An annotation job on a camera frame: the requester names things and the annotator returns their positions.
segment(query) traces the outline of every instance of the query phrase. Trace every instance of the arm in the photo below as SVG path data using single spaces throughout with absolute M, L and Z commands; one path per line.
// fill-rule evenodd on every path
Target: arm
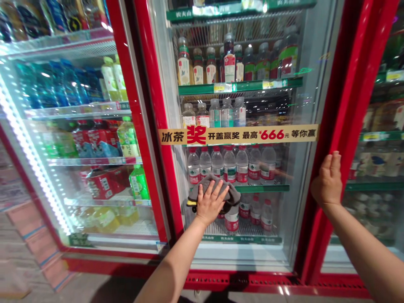
M 331 221 L 349 259 L 376 302 L 404 302 L 404 263 L 364 228 L 340 202 L 341 155 L 328 155 L 311 192 Z
M 215 182 L 211 181 L 205 194 L 203 194 L 202 185 L 199 186 L 195 219 L 147 280 L 136 297 L 135 303 L 176 303 L 178 301 L 205 229 L 218 216 L 224 205 L 223 199 L 229 191 L 227 186 L 219 196 L 223 181 L 220 180 L 212 192 L 214 184 Z

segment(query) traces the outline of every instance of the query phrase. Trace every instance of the cloth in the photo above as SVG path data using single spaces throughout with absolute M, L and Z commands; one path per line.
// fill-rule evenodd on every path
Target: cloth
M 194 189 L 191 191 L 191 193 L 188 196 L 189 202 L 193 203 L 187 203 L 187 206 L 196 206 L 196 202 L 198 201 L 198 189 L 199 185 L 202 184 L 203 186 L 203 193 L 205 194 L 207 188 L 209 187 L 210 182 L 214 180 L 215 185 L 213 185 L 213 190 L 215 190 L 216 186 L 219 184 L 220 178 L 216 177 L 214 174 L 210 173 L 207 175 L 205 178 L 203 178 L 197 185 L 195 185 Z M 227 192 L 226 196 L 224 197 L 224 200 L 226 203 L 223 206 L 223 209 L 220 211 L 220 214 L 225 214 L 228 213 L 230 208 L 232 206 L 236 206 L 240 202 L 240 197 L 241 194 L 236 190 L 236 188 L 231 184 L 230 182 L 223 182 L 222 188 L 220 189 L 219 195 L 224 191 L 226 186 L 229 185 L 229 191 Z

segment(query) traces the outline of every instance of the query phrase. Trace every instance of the led light strip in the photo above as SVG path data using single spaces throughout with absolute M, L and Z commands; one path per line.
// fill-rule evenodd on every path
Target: led light strip
M 52 207 L 53 212 L 56 215 L 56 218 L 61 225 L 63 231 L 66 235 L 70 235 L 73 227 L 69 224 L 70 222 L 66 221 L 62 212 L 62 209 L 59 207 L 61 205 L 60 200 L 58 199 L 56 192 L 51 189 L 49 186 L 50 181 L 46 178 L 46 174 L 44 174 L 45 168 L 43 167 L 42 163 L 39 160 L 39 156 L 37 155 L 36 151 L 31 148 L 33 143 L 31 142 L 29 136 L 25 134 L 28 133 L 27 129 L 25 128 L 25 123 L 18 115 L 18 117 L 14 114 L 18 113 L 17 109 L 11 100 L 11 97 L 6 97 L 5 93 L 3 92 L 3 87 L 5 87 L 5 83 L 3 81 L 3 77 L 0 75 L 0 104 L 3 107 L 4 113 L 9 121 L 13 132 L 15 133 L 17 140 L 19 141 L 30 165 L 33 168 L 35 176 L 38 178 L 38 181 L 45 193 L 46 198 L 49 201 L 50 206 Z

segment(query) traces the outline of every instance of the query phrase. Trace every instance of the hand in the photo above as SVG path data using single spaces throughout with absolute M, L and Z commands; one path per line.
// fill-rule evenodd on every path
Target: hand
M 206 227 L 217 218 L 225 202 L 223 199 L 229 191 L 229 186 L 227 186 L 220 196 L 218 196 L 220 189 L 223 186 L 223 180 L 219 181 L 219 184 L 216 186 L 214 192 L 212 192 L 214 185 L 215 182 L 212 180 L 205 194 L 203 194 L 203 186 L 201 184 L 198 188 L 198 207 L 196 218 L 201 220 Z
M 335 151 L 327 155 L 320 168 L 320 175 L 311 184 L 311 194 L 324 208 L 327 205 L 340 205 L 342 193 L 341 155 Z

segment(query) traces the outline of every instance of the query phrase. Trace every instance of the floor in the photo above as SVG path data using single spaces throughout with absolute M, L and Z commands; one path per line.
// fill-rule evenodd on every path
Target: floor
M 58 294 L 32 291 L 22 300 L 0 299 L 1 303 L 132 303 L 144 281 L 97 274 L 78 274 Z M 210 292 L 196 294 L 193 290 L 183 290 L 182 295 L 191 302 L 202 303 Z M 328 298 L 311 296 L 282 296 L 259 293 L 230 292 L 228 302 L 268 302 L 268 303 L 373 303 L 372 300 Z

